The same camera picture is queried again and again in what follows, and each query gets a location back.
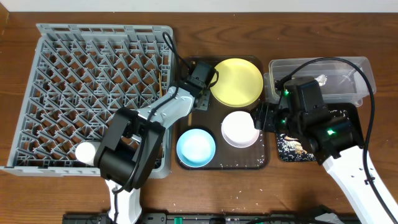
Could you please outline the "blue bowl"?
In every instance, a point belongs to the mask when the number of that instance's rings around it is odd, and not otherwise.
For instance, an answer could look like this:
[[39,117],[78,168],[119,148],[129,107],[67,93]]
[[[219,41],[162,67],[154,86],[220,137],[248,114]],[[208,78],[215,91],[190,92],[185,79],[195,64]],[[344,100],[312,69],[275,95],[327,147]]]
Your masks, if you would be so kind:
[[215,156],[216,142],[204,129],[189,129],[179,137],[176,150],[182,164],[199,168],[207,165]]

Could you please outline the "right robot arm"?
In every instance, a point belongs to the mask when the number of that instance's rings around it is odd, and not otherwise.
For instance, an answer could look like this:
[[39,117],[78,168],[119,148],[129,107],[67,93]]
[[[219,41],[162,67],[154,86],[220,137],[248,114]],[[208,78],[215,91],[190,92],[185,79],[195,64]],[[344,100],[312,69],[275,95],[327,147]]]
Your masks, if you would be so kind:
[[397,202],[373,167],[360,129],[329,110],[316,79],[287,81],[281,97],[284,106],[262,102],[251,110],[254,127],[298,139],[338,184],[361,223],[396,223]]

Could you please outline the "yellow round plate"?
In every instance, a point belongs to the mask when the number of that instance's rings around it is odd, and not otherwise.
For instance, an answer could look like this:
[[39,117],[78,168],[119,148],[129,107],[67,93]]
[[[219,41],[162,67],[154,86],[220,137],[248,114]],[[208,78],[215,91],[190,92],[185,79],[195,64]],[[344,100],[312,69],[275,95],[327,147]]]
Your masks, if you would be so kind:
[[260,70],[250,61],[229,58],[215,66],[215,74],[210,90],[220,103],[240,108],[255,102],[263,90]]

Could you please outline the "white tissue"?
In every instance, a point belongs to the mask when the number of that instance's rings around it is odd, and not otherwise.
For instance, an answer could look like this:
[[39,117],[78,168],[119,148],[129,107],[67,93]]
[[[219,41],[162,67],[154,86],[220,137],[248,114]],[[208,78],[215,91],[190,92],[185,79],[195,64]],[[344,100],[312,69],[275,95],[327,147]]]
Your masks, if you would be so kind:
[[315,78],[316,81],[318,82],[318,84],[320,86],[324,86],[327,82],[327,76],[326,75],[320,75],[318,77]]

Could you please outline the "pink bowl with rice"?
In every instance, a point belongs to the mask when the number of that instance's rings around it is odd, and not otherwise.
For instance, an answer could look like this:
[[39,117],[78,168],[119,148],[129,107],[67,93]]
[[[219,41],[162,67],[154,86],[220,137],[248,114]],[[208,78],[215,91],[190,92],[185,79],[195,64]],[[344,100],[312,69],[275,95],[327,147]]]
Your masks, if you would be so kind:
[[231,146],[246,148],[253,145],[260,134],[254,127],[251,115],[245,111],[234,111],[221,124],[221,135]]

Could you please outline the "wooden chopstick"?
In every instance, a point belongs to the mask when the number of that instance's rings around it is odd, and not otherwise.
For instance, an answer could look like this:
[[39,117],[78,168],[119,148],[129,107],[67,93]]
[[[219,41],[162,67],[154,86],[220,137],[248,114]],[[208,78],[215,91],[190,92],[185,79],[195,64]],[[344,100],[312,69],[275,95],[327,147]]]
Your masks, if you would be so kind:
[[[191,65],[190,73],[193,72],[193,70],[195,68],[195,64],[196,64],[196,62],[193,61],[193,60],[190,62],[190,65]],[[191,111],[191,113],[188,115],[187,126],[191,126],[192,125],[192,113],[193,113],[193,111]]]
[[161,72],[159,74],[159,97],[161,98],[163,96],[163,89],[162,89],[162,74]]

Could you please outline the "white cup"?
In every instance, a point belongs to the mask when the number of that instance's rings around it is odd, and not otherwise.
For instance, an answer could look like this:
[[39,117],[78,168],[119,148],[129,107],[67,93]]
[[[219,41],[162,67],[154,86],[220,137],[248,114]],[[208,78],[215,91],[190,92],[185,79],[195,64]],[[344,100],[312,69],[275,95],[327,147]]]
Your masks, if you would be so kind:
[[100,142],[86,141],[81,142],[75,149],[76,158],[89,166],[94,166],[95,154],[100,146]]

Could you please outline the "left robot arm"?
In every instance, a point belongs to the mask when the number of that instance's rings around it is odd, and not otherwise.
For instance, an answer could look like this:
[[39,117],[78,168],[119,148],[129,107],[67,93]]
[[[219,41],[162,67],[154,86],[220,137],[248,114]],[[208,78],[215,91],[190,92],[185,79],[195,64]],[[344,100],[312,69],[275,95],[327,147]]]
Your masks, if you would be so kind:
[[112,223],[137,222],[142,213],[141,187],[152,172],[166,130],[196,108],[213,85],[213,80],[177,81],[149,106],[122,107],[114,114],[93,157],[111,194]]

